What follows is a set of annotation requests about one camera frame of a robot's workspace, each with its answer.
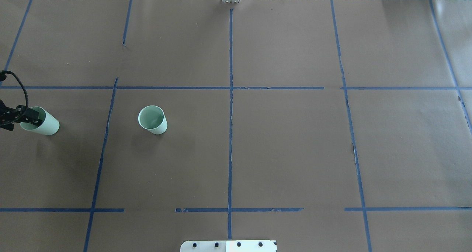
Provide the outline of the mint green cup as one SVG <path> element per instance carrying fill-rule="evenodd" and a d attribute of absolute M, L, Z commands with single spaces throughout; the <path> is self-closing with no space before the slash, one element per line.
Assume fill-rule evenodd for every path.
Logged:
<path fill-rule="evenodd" d="M 53 135 L 60 128 L 59 121 L 40 106 L 29 107 L 40 113 L 39 121 L 20 122 L 20 127 L 26 131 L 42 135 Z"/>
<path fill-rule="evenodd" d="M 167 131 L 167 119 L 163 109 L 158 106 L 145 106 L 138 114 L 138 124 L 145 130 L 160 135 Z"/>

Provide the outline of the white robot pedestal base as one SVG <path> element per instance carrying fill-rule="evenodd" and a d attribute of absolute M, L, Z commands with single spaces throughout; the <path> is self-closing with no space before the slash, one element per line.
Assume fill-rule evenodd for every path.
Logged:
<path fill-rule="evenodd" d="M 273 240 L 213 240 L 185 241 L 181 252 L 276 252 L 277 242 Z"/>

